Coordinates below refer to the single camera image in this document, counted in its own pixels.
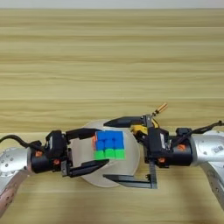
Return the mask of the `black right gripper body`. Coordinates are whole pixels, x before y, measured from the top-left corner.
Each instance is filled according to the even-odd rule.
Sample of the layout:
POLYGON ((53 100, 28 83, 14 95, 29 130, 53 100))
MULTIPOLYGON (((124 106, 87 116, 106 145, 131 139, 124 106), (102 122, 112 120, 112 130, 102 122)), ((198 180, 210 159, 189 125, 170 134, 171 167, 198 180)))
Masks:
POLYGON ((144 162, 149 165, 150 171, 147 179, 151 183, 151 189, 157 189, 156 167, 189 166, 193 161, 189 138, 179 143, 179 139, 191 129, 177 128, 176 135, 171 136, 167 130, 155 127, 151 115, 145 115, 143 121, 147 129, 147 135, 143 140, 144 162))

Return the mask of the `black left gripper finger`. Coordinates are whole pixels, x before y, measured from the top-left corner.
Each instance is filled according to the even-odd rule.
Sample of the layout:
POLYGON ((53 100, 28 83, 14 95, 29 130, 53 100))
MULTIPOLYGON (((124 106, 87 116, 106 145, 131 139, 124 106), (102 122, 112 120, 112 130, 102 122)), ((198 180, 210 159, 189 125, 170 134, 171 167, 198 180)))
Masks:
POLYGON ((80 129, 73 129, 66 132, 66 139, 72 140, 72 139, 86 139, 93 137, 95 133, 98 131, 98 129, 93 128, 80 128, 80 129))
POLYGON ((109 162, 108 159, 103 160, 92 160, 82 163, 81 166, 67 169, 67 176, 70 178, 80 177, 88 175, 92 172, 97 171, 109 162))

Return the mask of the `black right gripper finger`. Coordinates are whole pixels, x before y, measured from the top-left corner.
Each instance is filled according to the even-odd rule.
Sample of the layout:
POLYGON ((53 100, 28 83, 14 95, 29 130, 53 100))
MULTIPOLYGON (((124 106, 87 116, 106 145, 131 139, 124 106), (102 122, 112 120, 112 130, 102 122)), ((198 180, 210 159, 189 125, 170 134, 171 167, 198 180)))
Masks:
POLYGON ((151 182, 149 180, 136 179, 130 175, 116 175, 116 174, 104 174, 104 178, 114 181, 122 186, 136 187, 136 188, 151 188, 151 182))
POLYGON ((123 116, 109 120, 104 123, 106 127, 129 128, 132 125, 143 125, 144 119, 141 116, 123 116))

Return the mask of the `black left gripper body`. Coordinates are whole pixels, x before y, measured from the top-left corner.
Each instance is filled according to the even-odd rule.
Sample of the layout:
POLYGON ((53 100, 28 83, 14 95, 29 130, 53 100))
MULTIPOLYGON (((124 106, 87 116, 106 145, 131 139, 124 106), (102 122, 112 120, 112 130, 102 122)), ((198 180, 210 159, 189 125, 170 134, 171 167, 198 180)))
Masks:
POLYGON ((64 140, 48 140, 42 150, 31 151, 31 169, 34 173, 61 172, 66 177, 67 169, 72 164, 71 149, 64 140))

